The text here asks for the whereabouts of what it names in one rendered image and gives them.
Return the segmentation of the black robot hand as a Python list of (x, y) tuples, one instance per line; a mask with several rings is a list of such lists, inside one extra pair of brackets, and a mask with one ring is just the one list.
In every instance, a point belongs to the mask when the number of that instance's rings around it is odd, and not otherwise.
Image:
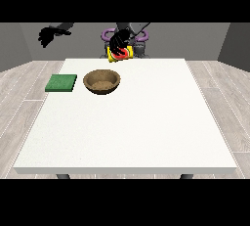
[(110, 38), (109, 49), (115, 56), (123, 55), (122, 49), (127, 47), (129, 41), (129, 30), (121, 29)]
[(38, 41), (43, 48), (46, 48), (53, 40), (55, 35), (70, 35), (71, 32), (55, 27), (44, 27), (39, 32)]

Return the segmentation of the yellow cup with melon print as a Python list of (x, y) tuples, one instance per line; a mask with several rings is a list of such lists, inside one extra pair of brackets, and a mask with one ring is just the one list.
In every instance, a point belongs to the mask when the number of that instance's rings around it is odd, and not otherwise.
[(125, 48), (120, 48), (121, 54), (115, 55), (110, 49), (107, 49), (107, 58), (110, 63), (118, 62), (123, 60), (128, 60), (133, 58), (133, 47), (127, 46)]

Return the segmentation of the brown wooden bowl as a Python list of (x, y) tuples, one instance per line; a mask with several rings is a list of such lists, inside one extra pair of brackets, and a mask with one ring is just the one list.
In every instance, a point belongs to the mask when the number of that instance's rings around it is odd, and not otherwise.
[(84, 76), (83, 83), (90, 92), (106, 95), (118, 87), (120, 80), (120, 75), (114, 70), (95, 69)]

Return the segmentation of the green square pad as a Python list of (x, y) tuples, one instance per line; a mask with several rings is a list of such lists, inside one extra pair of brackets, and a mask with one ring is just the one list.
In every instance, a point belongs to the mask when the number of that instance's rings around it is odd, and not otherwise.
[(73, 90), (76, 74), (53, 74), (46, 87), (46, 92), (71, 92)]

